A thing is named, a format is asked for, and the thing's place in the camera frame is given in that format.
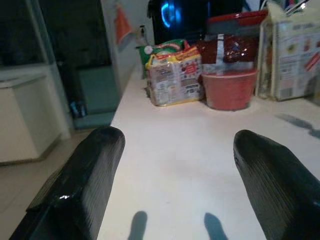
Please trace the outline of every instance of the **white countertop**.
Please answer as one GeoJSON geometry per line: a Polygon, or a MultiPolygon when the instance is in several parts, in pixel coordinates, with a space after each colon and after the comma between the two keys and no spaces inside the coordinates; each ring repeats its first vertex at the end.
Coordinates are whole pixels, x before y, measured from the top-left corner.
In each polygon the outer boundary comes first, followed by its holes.
{"type": "MultiPolygon", "coordinates": [[[[234,161],[234,136],[243,129],[287,146],[320,179],[320,139],[277,117],[291,115],[320,129],[319,107],[257,98],[237,112],[201,102],[156,107],[140,76],[131,77],[112,122],[126,145],[99,240],[128,239],[138,211],[147,214],[145,240],[207,240],[206,213],[219,219],[229,240],[265,239],[234,161]]],[[[217,239],[226,239],[218,228],[212,226],[217,239]]]]}

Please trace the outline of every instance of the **cardboard box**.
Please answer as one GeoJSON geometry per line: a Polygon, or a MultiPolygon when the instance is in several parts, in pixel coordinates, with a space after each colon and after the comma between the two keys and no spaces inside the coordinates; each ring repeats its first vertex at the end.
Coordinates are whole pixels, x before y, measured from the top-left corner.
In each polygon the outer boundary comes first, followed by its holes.
{"type": "Polygon", "coordinates": [[[275,3],[260,28],[256,95],[274,101],[314,93],[320,76],[320,15],[306,7],[289,17],[275,3]]]}

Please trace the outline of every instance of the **packaged food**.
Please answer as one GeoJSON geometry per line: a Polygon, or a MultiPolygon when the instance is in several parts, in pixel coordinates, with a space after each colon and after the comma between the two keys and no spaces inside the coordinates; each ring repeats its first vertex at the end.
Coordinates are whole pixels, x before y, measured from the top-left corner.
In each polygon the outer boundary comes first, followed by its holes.
{"type": "Polygon", "coordinates": [[[183,39],[175,39],[171,41],[166,41],[160,45],[156,46],[139,46],[139,54],[141,58],[141,63],[144,67],[144,71],[146,71],[146,63],[149,61],[152,55],[160,56],[160,55],[168,55],[172,53],[177,53],[182,51],[184,48],[189,47],[186,40],[183,39]]]}
{"type": "Polygon", "coordinates": [[[218,34],[217,39],[200,40],[196,46],[204,74],[223,74],[255,69],[259,38],[218,34]]]}
{"type": "Polygon", "coordinates": [[[287,16],[269,2],[260,28],[256,95],[274,101],[312,95],[320,76],[319,9],[287,16]]]}
{"type": "Polygon", "coordinates": [[[152,55],[146,64],[151,102],[169,106],[203,98],[199,84],[201,55],[196,47],[167,55],[152,55]]]}

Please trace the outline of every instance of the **doorway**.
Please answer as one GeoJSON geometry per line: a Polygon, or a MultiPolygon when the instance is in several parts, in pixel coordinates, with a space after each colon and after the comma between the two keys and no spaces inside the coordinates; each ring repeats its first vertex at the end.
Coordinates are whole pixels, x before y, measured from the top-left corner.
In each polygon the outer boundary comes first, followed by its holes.
{"type": "Polygon", "coordinates": [[[120,101],[100,0],[39,0],[75,129],[109,125],[120,101]]]}

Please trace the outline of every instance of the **red lid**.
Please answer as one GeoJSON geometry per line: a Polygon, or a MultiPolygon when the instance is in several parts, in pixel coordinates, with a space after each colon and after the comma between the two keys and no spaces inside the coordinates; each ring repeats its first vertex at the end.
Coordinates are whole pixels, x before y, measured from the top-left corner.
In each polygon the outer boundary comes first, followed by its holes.
{"type": "Polygon", "coordinates": [[[261,11],[248,11],[232,13],[221,16],[214,16],[208,19],[208,24],[213,24],[217,22],[224,22],[230,20],[237,20],[240,25],[256,25],[260,24],[268,15],[268,10],[261,11]]]}

